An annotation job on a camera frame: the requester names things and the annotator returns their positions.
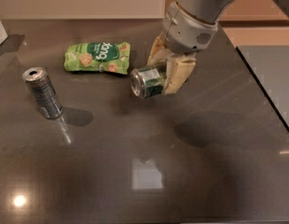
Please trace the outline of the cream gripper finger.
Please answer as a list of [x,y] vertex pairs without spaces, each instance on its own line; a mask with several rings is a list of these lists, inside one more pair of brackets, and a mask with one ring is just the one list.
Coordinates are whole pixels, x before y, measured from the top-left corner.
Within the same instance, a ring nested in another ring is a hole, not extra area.
[[165,45],[163,34],[158,35],[152,45],[147,64],[153,65],[165,61],[171,55],[171,51]]
[[196,66],[196,54],[175,54],[167,61],[166,81],[163,85],[164,94],[179,91]]

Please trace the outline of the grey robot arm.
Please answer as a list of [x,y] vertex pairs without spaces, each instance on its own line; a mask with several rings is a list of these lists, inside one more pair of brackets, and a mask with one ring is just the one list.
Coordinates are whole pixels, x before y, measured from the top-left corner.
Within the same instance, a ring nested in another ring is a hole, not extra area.
[[147,65],[163,63],[165,79],[156,88],[174,94],[196,66],[196,54],[206,50],[224,11],[236,0],[175,0],[162,20]]

